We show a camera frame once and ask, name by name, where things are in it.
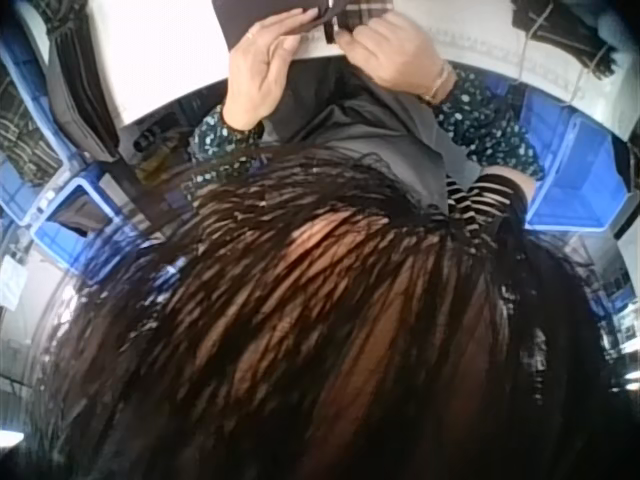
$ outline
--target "woman's left hand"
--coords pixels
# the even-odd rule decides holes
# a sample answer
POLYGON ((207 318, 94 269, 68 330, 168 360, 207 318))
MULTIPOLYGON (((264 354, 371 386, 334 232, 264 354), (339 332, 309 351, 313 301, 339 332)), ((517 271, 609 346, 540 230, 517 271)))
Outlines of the woman's left hand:
POLYGON ((231 51, 229 90, 222 116, 236 130, 248 131, 278 106, 300 35, 287 35, 318 16, 301 8, 256 23, 231 51))

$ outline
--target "bracelet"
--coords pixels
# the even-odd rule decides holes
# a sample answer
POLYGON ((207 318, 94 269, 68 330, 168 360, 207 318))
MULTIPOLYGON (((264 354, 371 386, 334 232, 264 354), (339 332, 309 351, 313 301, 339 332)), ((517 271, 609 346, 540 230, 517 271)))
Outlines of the bracelet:
POLYGON ((431 94, 420 95, 420 97, 422 97, 422 99, 424 99, 427 103, 431 103, 431 104, 436 103, 435 102, 436 93, 438 93, 438 90, 440 90, 440 88, 442 87, 442 84, 447 80, 447 78, 449 78, 449 75, 451 74, 451 72, 452 72, 452 68, 451 68, 451 65, 449 65, 449 62, 444 62, 444 64, 442 65, 442 71, 440 72, 440 76, 436 80, 436 84, 431 90, 431 94))

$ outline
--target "hand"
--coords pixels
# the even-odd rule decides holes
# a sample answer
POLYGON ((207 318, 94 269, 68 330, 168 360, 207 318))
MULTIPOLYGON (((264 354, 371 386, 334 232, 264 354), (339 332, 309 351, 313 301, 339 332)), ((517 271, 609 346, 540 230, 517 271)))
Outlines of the hand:
MULTIPOLYGON (((390 90, 430 95, 444 67, 429 36, 396 12, 359 26, 353 35, 338 32, 336 43, 353 65, 390 90)), ((443 89, 453 87, 444 83, 443 89)))
POLYGON ((251 130, 278 106, 287 83, 300 35, 299 29, 318 16, 318 9, 301 8, 256 23, 231 51, 229 88, 222 111, 236 130, 251 130))

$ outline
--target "woman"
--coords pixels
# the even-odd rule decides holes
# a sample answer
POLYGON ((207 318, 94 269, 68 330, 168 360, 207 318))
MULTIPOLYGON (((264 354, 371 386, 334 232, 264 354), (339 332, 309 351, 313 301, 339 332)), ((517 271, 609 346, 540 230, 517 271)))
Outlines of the woman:
POLYGON ((299 42, 286 34, 315 14, 267 19, 232 53, 227 100, 193 139, 195 181, 215 181, 194 192, 197 213, 161 243, 93 259, 88 278, 110 272, 79 286, 49 338, 32 431, 4 461, 14 477, 586 479, 620 467, 626 418, 585 286, 523 228, 542 175, 523 132, 396 14, 338 42, 384 87, 426 94, 486 167, 469 192, 420 137, 427 107, 359 75, 343 72, 303 125, 279 123, 299 42), (269 116, 279 138, 316 145, 253 148, 269 116))

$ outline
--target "dark hair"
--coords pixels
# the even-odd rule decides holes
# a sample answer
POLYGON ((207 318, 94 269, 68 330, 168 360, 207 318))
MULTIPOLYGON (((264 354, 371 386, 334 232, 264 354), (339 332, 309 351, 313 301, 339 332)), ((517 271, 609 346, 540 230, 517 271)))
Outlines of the dark hair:
POLYGON ((368 158, 284 155, 210 189, 162 242, 109 233, 88 277, 108 274, 47 337, 20 468, 602 474, 614 408, 579 267, 511 218, 473 250, 368 158))

